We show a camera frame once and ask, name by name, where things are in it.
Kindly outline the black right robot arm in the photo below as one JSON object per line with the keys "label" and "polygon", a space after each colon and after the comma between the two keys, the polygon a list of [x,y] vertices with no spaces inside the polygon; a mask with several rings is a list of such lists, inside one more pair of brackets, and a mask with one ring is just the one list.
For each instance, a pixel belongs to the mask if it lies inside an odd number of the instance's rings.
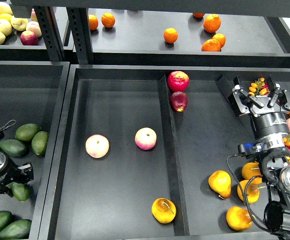
{"label": "black right robot arm", "polygon": [[266,184],[268,203],[264,217],[252,218],[262,230],[290,240],[290,150],[283,138],[289,135],[285,114],[290,111],[289,93],[269,76],[262,84],[265,94],[246,91],[236,76],[222,77],[217,85],[236,116],[249,116],[255,141],[238,146],[238,156],[259,164],[259,178]]}

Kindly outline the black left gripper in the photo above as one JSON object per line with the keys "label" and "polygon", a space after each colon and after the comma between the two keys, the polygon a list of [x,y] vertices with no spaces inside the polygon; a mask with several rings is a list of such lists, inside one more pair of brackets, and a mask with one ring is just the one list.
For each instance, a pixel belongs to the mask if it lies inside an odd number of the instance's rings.
{"label": "black left gripper", "polygon": [[0,152],[0,195],[8,195],[12,198],[13,192],[8,184],[16,182],[26,185],[33,179],[34,169],[31,162],[18,166],[8,155]]}

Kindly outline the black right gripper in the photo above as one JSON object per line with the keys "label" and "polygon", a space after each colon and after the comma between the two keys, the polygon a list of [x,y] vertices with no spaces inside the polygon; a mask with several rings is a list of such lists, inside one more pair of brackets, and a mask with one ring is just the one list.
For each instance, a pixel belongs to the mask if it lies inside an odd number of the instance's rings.
{"label": "black right gripper", "polygon": [[250,114],[250,123],[256,142],[282,140],[289,135],[284,112],[290,111],[290,94],[270,75],[267,80],[269,94],[253,96],[243,89],[240,77],[233,79],[234,87],[228,100],[236,116]]}

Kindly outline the yellow pear under arm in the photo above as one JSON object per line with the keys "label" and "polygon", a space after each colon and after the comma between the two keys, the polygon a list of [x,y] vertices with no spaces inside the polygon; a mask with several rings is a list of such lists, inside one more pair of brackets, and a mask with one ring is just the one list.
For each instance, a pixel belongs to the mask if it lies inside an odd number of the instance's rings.
{"label": "yellow pear under arm", "polygon": [[[248,180],[242,180],[237,185],[237,195],[242,201],[244,201],[243,193],[245,191],[245,187],[247,183],[248,183]],[[247,193],[247,200],[249,204],[255,203],[256,201],[258,201],[259,196],[260,196],[260,189],[262,188],[264,187],[261,187],[255,183],[250,183],[248,185],[246,193]]]}

